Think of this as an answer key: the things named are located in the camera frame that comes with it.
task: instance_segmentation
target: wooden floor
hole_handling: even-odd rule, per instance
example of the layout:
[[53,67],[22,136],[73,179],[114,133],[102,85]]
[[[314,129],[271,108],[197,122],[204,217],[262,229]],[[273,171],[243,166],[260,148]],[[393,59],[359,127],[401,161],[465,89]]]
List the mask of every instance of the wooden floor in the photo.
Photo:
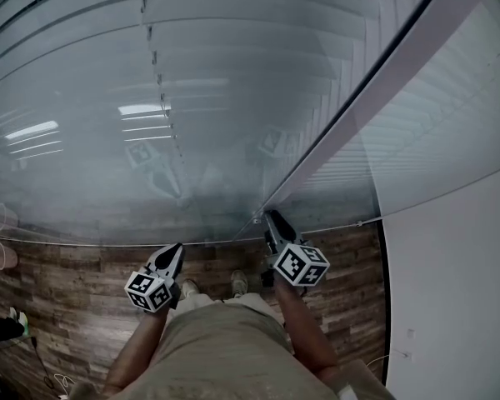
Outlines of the wooden floor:
[[[365,363],[385,354],[386,312],[376,226],[342,229],[311,238],[332,266],[304,298],[337,349],[340,364]],[[142,312],[123,291],[132,270],[155,248],[54,247],[10,243],[19,264],[0,272],[0,316],[10,306],[27,314],[37,350],[54,385],[54,373],[103,385],[108,367],[133,333]],[[186,247],[181,278],[192,278],[212,298],[229,298],[230,275],[241,268],[249,290],[260,292],[264,241],[219,247]],[[272,292],[262,292],[274,307]],[[44,383],[44,372],[29,340],[0,343],[0,377],[26,399],[61,394]],[[383,361],[371,370],[380,378]]]

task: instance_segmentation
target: shoe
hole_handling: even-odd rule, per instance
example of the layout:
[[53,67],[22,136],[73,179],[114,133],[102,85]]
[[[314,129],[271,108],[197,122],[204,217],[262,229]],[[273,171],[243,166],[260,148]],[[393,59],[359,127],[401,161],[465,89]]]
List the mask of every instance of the shoe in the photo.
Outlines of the shoe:
[[26,317],[26,314],[21,312],[18,315],[18,322],[24,326],[24,333],[22,335],[25,337],[29,336],[30,331],[28,330],[28,318]]
[[184,280],[182,284],[182,295],[184,298],[189,295],[198,295],[200,293],[200,289],[198,289],[197,284],[193,280]]
[[9,308],[9,318],[12,318],[15,322],[18,322],[17,310],[13,307]]
[[232,272],[232,295],[239,298],[248,292],[247,276],[241,270]]

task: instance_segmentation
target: beige shirt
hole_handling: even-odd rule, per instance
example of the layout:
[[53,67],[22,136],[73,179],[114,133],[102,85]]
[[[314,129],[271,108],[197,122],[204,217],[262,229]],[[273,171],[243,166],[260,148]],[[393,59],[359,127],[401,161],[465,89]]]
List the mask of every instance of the beige shirt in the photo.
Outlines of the beige shirt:
[[[93,397],[79,385],[71,400]],[[215,303],[175,317],[148,370],[114,400],[337,399],[289,352],[272,317]]]

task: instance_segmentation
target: white wall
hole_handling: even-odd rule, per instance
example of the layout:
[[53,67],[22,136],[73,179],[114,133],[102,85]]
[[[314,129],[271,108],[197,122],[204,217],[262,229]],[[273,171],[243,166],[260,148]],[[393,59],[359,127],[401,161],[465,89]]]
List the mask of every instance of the white wall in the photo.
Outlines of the white wall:
[[[500,400],[500,172],[387,217],[398,400]],[[414,339],[408,329],[415,330]]]

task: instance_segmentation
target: cube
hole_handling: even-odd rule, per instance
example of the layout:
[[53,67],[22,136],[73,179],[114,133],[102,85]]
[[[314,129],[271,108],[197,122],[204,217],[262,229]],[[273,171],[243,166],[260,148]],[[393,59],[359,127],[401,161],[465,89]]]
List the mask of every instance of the cube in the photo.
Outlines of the cube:
[[134,271],[124,288],[132,304],[151,313],[156,312],[173,297],[166,281]]
[[274,269],[293,286],[315,286],[330,268],[316,247],[289,243],[274,263]]

